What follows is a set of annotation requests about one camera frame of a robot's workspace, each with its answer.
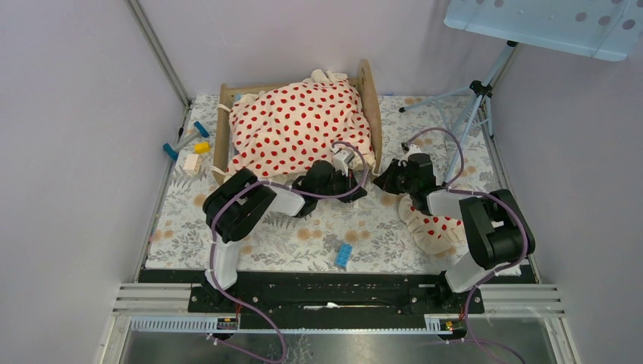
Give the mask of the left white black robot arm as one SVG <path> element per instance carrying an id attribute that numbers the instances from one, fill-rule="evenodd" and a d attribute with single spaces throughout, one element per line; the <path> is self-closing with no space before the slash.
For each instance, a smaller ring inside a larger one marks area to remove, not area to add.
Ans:
<path id="1" fill-rule="evenodd" d="M 317 161 L 291 184 L 261 180 L 243 168 L 211 193 L 202 205 L 212 232 L 212 247 L 205 279 L 211 286 L 206 302 L 216 311 L 229 310 L 235 301 L 231 288 L 237 282 L 240 246 L 267 212 L 294 218 L 311 214 L 323 199 L 353 202 L 367 195 L 365 180 L 350 169 L 337 170 L 330 162 Z"/>

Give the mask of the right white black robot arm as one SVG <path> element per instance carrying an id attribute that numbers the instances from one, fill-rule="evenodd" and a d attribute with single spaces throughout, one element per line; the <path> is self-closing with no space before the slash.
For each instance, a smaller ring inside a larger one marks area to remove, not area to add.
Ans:
<path id="1" fill-rule="evenodd" d="M 465 302 L 464 292 L 535 251 L 533 233 L 509 190 L 450 189 L 438 183 L 425 153 L 394 159 L 374 183 L 402 196 L 400 219 L 427 254 L 445 253 L 457 243 L 467 245 L 467 253 L 441 273 L 434 300 L 442 311 L 456 311 Z"/>

